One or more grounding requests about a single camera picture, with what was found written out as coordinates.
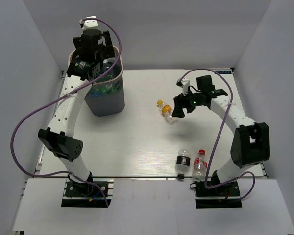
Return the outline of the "orange label clear bottle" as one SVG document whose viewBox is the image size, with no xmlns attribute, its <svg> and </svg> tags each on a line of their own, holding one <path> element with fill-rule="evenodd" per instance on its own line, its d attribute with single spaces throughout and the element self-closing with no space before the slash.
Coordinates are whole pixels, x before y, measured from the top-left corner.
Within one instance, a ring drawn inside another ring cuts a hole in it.
<svg viewBox="0 0 294 235">
<path fill-rule="evenodd" d="M 157 107 L 161 116 L 167 124 L 172 125 L 176 123 L 176 118 L 172 116 L 172 107 L 169 104 L 160 99 L 157 101 Z"/>
</svg>

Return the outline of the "green Sprite bottle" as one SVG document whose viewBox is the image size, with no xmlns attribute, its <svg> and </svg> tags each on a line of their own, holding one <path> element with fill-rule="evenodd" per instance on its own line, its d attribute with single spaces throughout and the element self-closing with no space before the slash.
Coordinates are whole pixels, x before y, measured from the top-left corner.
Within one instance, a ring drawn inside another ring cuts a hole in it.
<svg viewBox="0 0 294 235">
<path fill-rule="evenodd" d="M 104 86 L 92 86 L 90 89 L 90 97 L 102 97 L 106 95 L 112 95 L 118 93 L 120 86 L 116 84 L 104 85 Z"/>
</svg>

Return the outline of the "black label water bottle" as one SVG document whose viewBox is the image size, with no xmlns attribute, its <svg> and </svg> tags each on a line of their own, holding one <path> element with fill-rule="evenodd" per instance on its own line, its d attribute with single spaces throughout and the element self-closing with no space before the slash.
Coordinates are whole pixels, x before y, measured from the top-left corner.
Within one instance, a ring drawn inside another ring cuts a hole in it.
<svg viewBox="0 0 294 235">
<path fill-rule="evenodd" d="M 186 149 L 178 151 L 175 170 L 177 173 L 178 180 L 183 180 L 185 175 L 188 173 L 191 163 L 191 153 Z"/>
</svg>

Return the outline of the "clear unlabelled plastic bottle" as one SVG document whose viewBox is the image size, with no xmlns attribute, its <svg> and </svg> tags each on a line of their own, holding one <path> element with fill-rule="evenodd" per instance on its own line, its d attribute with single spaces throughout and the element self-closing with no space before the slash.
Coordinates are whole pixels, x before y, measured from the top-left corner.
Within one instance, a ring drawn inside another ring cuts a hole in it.
<svg viewBox="0 0 294 235">
<path fill-rule="evenodd" d="M 101 73 L 107 72 L 111 67 L 113 63 L 112 62 L 106 62 L 103 64 L 103 67 L 101 68 Z M 106 77 L 109 79 L 115 78 L 119 74 L 119 67 L 115 65 L 107 74 Z"/>
</svg>

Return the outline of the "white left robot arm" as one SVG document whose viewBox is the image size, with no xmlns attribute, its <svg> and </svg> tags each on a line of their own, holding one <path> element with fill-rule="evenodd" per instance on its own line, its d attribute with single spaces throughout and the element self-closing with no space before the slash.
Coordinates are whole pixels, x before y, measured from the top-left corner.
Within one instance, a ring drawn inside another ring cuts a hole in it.
<svg viewBox="0 0 294 235">
<path fill-rule="evenodd" d="M 91 172 L 81 156 L 83 142 L 74 138 L 74 128 L 89 82 L 100 73 L 104 60 L 115 57 L 109 31 L 86 29 L 74 37 L 75 50 L 70 55 L 64 87 L 64 97 L 46 129 L 40 129 L 38 138 L 66 167 L 69 179 L 77 183 L 82 195 L 93 192 Z"/>
</svg>

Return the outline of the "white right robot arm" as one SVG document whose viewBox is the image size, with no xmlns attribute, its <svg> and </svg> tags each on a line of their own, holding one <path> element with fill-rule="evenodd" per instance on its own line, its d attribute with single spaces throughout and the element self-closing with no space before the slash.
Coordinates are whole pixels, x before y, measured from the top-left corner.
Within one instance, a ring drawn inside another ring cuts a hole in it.
<svg viewBox="0 0 294 235">
<path fill-rule="evenodd" d="M 222 125 L 227 125 L 232 131 L 230 159 L 213 173 L 211 185 L 206 185 L 215 194 L 223 195 L 229 190 L 229 183 L 270 158 L 270 129 L 266 123 L 257 123 L 246 116 L 232 102 L 230 94 L 215 88 L 210 75 L 198 77 L 196 82 L 198 91 L 193 93 L 188 79 L 177 81 L 182 93 L 173 99 L 172 115 L 183 118 L 197 106 L 206 106 L 222 119 Z"/>
</svg>

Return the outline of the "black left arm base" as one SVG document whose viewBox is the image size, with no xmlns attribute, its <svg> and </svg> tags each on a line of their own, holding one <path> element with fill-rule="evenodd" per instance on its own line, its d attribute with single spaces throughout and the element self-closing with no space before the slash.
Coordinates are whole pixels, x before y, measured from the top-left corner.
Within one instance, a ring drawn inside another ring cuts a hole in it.
<svg viewBox="0 0 294 235">
<path fill-rule="evenodd" d="M 99 187 L 67 180 L 61 207 L 63 208 L 107 208 L 112 200 L 110 182 L 97 181 Z"/>
</svg>

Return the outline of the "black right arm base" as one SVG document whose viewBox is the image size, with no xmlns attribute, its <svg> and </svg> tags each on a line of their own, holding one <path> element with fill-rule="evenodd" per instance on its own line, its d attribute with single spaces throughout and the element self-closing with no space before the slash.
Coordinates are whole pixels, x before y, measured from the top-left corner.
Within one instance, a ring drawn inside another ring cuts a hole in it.
<svg viewBox="0 0 294 235">
<path fill-rule="evenodd" d="M 197 209 L 241 208 L 241 194 L 237 182 L 218 188 L 207 189 L 203 181 L 192 182 L 190 189 L 195 191 Z"/>
</svg>

